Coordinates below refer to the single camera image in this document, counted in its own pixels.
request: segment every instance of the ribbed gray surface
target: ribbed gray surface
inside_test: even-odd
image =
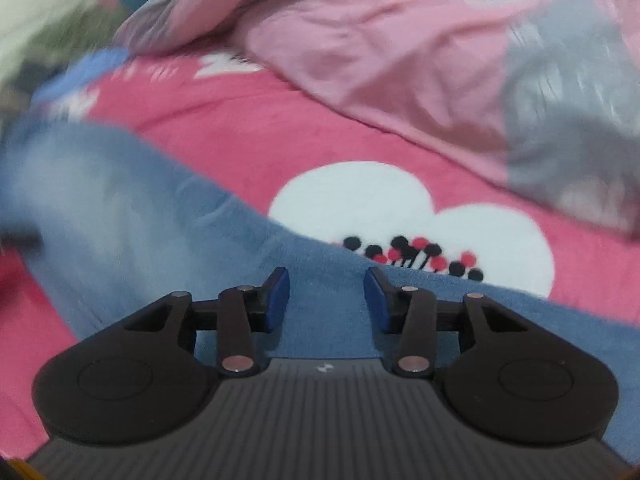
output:
[[[162,439],[103,449],[54,439],[30,462],[48,480],[615,480],[627,470],[596,441],[527,450],[491,440],[428,382],[378,360],[273,360],[223,383]]]

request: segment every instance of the small logo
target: small logo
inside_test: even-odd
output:
[[[322,366],[316,367],[316,370],[318,370],[319,372],[322,372],[323,374],[328,373],[333,369],[334,369],[334,366],[329,363],[324,363]]]

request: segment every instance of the pink bedsheet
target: pink bedsheet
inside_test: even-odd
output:
[[[442,254],[425,262],[425,272],[449,272],[458,262],[462,279],[480,272],[489,283],[640,323],[640,246],[342,117],[228,51],[138,59],[50,113],[131,128],[301,234],[337,244],[359,238],[363,257],[378,246],[370,256],[391,264],[393,237],[428,240]],[[45,439],[30,384],[72,342],[15,255],[0,257],[0,376],[12,378],[0,384],[5,456],[27,456]]]
[[[237,41],[349,117],[501,186],[509,24],[543,0],[270,0]]]

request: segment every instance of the pink blanket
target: pink blanket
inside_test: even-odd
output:
[[[640,0],[271,0],[255,59],[575,218],[640,230]]]
[[[427,240],[441,252],[406,266],[458,274],[457,262],[464,279],[640,322],[640,246],[338,115],[228,50],[139,58],[52,113],[135,131],[300,234],[395,265],[393,238]]]
[[[16,253],[0,252],[0,456],[27,457],[47,439],[31,381],[74,338]]]

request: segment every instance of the round black pad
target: round black pad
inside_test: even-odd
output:
[[[499,379],[505,390],[525,400],[559,399],[574,385],[566,368],[544,359],[511,361],[502,367]]]
[[[542,330],[472,347],[447,370],[444,391],[478,430],[536,446],[601,436],[618,402],[604,364]]]
[[[137,359],[112,357],[88,365],[80,372],[78,386],[99,400],[124,400],[142,394],[152,383],[151,368]]]
[[[210,379],[175,337],[116,325],[49,361],[34,380],[33,400],[51,434],[126,446],[193,418]]]

